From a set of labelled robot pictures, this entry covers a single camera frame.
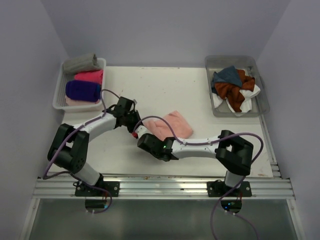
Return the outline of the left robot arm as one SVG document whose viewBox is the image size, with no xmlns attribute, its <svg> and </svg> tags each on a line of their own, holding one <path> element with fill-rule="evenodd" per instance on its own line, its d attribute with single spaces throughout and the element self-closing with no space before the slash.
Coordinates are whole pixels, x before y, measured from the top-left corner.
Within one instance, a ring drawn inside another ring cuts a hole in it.
<svg viewBox="0 0 320 240">
<path fill-rule="evenodd" d="M 133 133 L 140 120 L 136 101 L 120 97 L 117 104 L 104 109 L 99 115 L 84 123 L 61 124 L 49 148 L 49 165 L 42 178 L 53 178 L 55 175 L 48 175 L 48 172 L 52 165 L 56 165 L 64 169 L 65 173 L 86 183 L 86 190 L 92 196 L 101 195 L 104 190 L 102 175 L 87 163 L 89 143 L 100 135 L 122 126 L 126 127 L 129 133 Z"/>
</svg>

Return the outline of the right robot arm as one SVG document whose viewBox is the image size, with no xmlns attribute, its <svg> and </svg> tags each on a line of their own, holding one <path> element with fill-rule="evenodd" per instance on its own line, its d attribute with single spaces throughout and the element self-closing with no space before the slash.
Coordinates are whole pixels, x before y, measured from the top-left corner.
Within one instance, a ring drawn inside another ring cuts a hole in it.
<svg viewBox="0 0 320 240">
<path fill-rule="evenodd" d="M 185 158 L 218 160 L 226 168 L 222 189 L 227 196 L 235 196 L 241 190 L 239 181 L 251 172 L 253 144 L 229 130 L 206 139 L 160 140 L 151 133 L 139 133 L 137 138 L 138 148 L 164 162 Z"/>
</svg>

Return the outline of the light pink towel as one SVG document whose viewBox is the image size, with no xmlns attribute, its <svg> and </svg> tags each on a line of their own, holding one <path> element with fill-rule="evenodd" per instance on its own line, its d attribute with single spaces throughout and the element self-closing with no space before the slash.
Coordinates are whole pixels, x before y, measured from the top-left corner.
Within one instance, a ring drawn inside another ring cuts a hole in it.
<svg viewBox="0 0 320 240">
<path fill-rule="evenodd" d="M 194 133 L 194 130 L 188 124 L 186 119 L 176 110 L 165 115 L 163 119 L 168 122 L 178 138 L 188 139 Z M 161 141 L 164 141 L 165 138 L 174 136 L 168 125 L 163 120 L 150 119 L 144 121 L 143 124 Z"/>
</svg>

